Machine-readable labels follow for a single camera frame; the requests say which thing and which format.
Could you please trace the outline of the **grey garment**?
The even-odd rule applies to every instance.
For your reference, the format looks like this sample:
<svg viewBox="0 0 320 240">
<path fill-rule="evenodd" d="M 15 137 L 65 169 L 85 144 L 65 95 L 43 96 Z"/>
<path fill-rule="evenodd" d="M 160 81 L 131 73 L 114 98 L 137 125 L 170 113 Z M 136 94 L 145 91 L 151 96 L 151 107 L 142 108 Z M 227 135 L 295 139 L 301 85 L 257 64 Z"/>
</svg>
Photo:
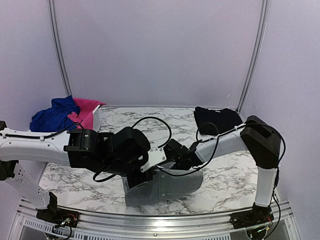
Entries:
<svg viewBox="0 0 320 240">
<path fill-rule="evenodd" d="M 122 178 L 125 204 L 128 207 L 153 205 L 185 197 L 200 189 L 204 174 L 201 171 L 166 169 L 168 173 L 153 170 L 153 180 L 129 188 L 127 177 Z"/>
</svg>

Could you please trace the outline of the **black t-shirt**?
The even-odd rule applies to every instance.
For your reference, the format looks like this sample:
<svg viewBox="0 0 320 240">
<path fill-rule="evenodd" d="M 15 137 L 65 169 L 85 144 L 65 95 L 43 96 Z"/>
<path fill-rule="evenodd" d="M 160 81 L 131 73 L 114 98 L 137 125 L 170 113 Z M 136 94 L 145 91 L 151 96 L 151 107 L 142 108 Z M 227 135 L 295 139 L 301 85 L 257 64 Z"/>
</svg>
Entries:
<svg viewBox="0 0 320 240">
<path fill-rule="evenodd" d="M 232 109 L 207 109 L 195 107 L 194 119 L 201 135 L 216 136 L 243 123 L 238 113 Z"/>
</svg>

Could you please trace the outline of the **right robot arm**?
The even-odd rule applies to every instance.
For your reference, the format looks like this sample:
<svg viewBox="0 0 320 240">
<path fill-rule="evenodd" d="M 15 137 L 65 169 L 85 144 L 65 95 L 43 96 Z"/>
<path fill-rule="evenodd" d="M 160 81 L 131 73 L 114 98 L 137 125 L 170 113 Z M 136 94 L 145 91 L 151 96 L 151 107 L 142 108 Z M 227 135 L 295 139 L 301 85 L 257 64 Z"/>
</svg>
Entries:
<svg viewBox="0 0 320 240">
<path fill-rule="evenodd" d="M 258 169 L 253 209 L 247 219 L 258 224 L 267 216 L 279 182 L 279 165 L 287 150 L 283 136 L 255 115 L 208 139 L 197 138 L 190 147 L 171 140 L 167 145 L 173 170 L 199 171 L 214 158 L 239 151 L 249 151 Z"/>
</svg>

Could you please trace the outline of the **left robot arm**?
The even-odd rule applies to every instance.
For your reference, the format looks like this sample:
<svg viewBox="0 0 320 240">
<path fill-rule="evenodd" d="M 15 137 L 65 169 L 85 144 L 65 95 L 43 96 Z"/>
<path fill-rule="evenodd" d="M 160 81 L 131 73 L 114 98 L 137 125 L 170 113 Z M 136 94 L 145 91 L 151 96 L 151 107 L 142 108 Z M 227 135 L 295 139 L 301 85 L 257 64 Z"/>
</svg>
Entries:
<svg viewBox="0 0 320 240">
<path fill-rule="evenodd" d="M 96 132 L 83 127 L 45 135 L 16 132 L 6 126 L 0 131 L 0 179 L 18 190 L 53 223 L 63 219 L 57 197 L 43 190 L 25 172 L 21 161 L 54 163 L 93 173 L 93 181 L 106 182 L 115 176 L 151 178 L 142 167 L 151 150 L 147 137 L 127 126 L 117 133 Z"/>
</svg>

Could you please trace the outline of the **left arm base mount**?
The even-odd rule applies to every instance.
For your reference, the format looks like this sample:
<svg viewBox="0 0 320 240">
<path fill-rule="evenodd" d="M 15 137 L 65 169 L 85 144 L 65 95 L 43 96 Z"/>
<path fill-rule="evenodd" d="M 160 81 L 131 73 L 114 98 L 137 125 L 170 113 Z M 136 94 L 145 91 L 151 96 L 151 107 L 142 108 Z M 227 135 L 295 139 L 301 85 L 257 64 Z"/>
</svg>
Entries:
<svg viewBox="0 0 320 240">
<path fill-rule="evenodd" d="M 57 210 L 37 209 L 36 218 L 53 223 L 59 227 L 76 228 L 78 225 L 80 213 L 78 211 L 57 208 Z"/>
</svg>

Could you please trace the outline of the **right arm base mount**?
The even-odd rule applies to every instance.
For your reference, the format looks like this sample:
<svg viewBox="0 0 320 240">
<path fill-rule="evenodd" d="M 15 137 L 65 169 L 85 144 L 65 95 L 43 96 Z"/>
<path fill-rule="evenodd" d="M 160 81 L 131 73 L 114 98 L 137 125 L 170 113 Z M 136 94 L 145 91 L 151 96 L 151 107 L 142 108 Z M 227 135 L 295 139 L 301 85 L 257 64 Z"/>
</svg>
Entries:
<svg viewBox="0 0 320 240">
<path fill-rule="evenodd" d="M 270 210 L 247 210 L 232 213 L 229 222 L 234 229 L 247 228 L 265 223 L 271 223 L 274 220 L 274 215 Z"/>
</svg>

